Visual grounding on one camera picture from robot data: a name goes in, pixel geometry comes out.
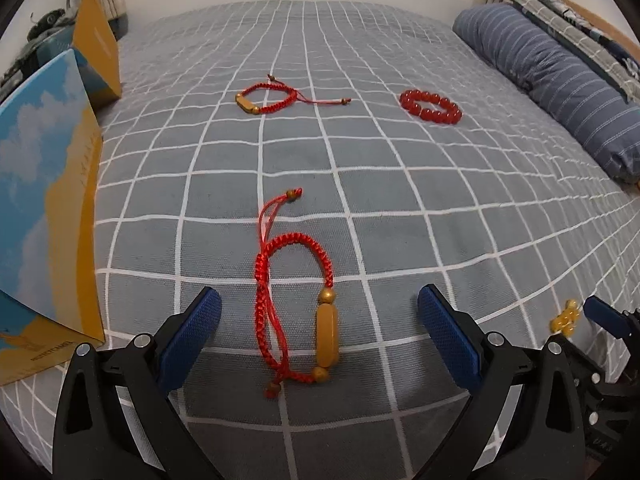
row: metal bolt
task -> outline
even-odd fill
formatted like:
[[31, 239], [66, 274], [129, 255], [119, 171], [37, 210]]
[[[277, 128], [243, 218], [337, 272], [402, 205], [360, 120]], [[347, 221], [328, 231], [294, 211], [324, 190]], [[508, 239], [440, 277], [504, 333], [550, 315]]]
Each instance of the metal bolt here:
[[133, 344], [138, 348], [144, 348], [149, 343], [151, 343], [151, 338], [149, 337], [148, 334], [137, 335], [136, 338], [133, 340]]
[[552, 354], [558, 355], [558, 354], [562, 353], [562, 347], [558, 343], [556, 343], [555, 341], [552, 341], [551, 343], [549, 343], [547, 348], [549, 348], [549, 351]]
[[487, 336], [487, 340], [489, 341], [489, 343], [491, 343], [494, 346], [504, 345], [504, 338], [502, 337], [501, 334], [498, 334], [497, 332], [491, 332]]
[[89, 350], [91, 350], [89, 343], [82, 343], [78, 346], [78, 348], [76, 348], [76, 354], [87, 355], [89, 353]]

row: gray plaid bedsheet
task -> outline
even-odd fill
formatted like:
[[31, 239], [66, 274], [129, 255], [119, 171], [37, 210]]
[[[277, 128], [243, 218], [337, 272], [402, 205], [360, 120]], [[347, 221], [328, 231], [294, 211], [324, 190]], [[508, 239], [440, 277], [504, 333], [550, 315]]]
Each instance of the gray plaid bedsheet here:
[[[161, 20], [120, 47], [124, 96], [100, 117], [95, 224], [108, 345], [154, 332], [204, 285], [220, 292], [222, 322], [172, 401], [226, 478], [418, 471], [466, 396], [417, 322], [426, 283], [485, 331], [538, 348], [567, 298], [595, 292], [619, 310], [638, 306], [637, 191], [609, 180], [445, 25], [350, 2], [246, 2]], [[353, 101], [248, 116], [234, 95], [267, 72], [309, 97]], [[414, 87], [459, 103], [462, 121], [405, 113], [397, 95]], [[297, 186], [304, 196], [281, 209], [274, 234], [308, 233], [331, 256], [341, 358], [329, 382], [287, 383], [273, 401], [253, 328], [255, 222], [266, 200]], [[293, 247], [271, 271], [292, 365], [309, 370], [320, 270]], [[609, 377], [622, 370], [622, 348], [587, 320], [574, 341]], [[64, 370], [2, 389], [3, 413], [49, 468]]]

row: small gold beads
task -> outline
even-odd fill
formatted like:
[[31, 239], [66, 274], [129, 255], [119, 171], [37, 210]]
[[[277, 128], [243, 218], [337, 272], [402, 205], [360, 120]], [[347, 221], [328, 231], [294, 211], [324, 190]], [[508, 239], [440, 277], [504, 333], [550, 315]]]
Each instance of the small gold beads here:
[[318, 294], [318, 303], [333, 303], [335, 300], [335, 292], [332, 288], [326, 286]]
[[316, 366], [311, 370], [311, 376], [314, 378], [316, 383], [324, 383], [329, 380], [329, 370], [322, 368], [321, 366]]
[[551, 332], [562, 332], [565, 337], [571, 337], [575, 331], [575, 323], [580, 317], [580, 306], [576, 300], [567, 300], [564, 310], [551, 320], [549, 329]]

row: cloud illustration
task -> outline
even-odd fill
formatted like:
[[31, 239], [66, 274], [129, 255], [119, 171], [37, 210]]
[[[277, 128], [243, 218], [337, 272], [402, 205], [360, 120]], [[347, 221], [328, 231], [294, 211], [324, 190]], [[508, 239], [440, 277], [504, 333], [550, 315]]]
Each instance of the cloud illustration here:
[[15, 299], [43, 316], [55, 318], [49, 276], [49, 230], [44, 216], [24, 237]]
[[9, 134], [0, 140], [0, 174], [17, 176], [25, 183], [38, 177], [42, 163], [42, 141], [45, 136], [58, 134], [61, 126], [73, 127], [79, 119], [87, 100], [75, 68], [73, 56], [66, 56], [67, 63], [63, 89], [65, 98], [58, 101], [44, 91], [40, 106], [23, 105], [17, 114]]

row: gold bead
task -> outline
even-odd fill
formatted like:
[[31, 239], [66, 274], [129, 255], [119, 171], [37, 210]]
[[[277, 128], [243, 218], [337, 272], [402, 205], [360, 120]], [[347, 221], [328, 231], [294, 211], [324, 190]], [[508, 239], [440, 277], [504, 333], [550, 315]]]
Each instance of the gold bead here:
[[576, 321], [578, 321], [578, 318], [580, 317], [580, 311], [569, 310], [567, 315], [569, 316], [569, 319], [571, 320], [571, 322], [575, 323]]
[[316, 366], [311, 370], [311, 376], [314, 378], [316, 383], [324, 383], [329, 380], [329, 370], [322, 368], [321, 366]]
[[298, 198], [298, 192], [295, 189], [287, 189], [286, 195], [289, 202], [294, 202]]
[[562, 321], [560, 321], [560, 319], [558, 319], [557, 317], [553, 318], [551, 320], [551, 323], [549, 324], [549, 328], [553, 333], [560, 332], [563, 326], [564, 325], [562, 324]]
[[575, 300], [566, 300], [566, 303], [564, 304], [564, 308], [567, 310], [578, 310], [579, 305], [578, 305], [578, 302]]
[[318, 294], [318, 303], [333, 303], [335, 300], [335, 291], [331, 287], [323, 287]]
[[571, 335], [574, 333], [574, 331], [575, 331], [575, 326], [567, 325], [562, 329], [562, 335], [564, 337], [571, 337]]

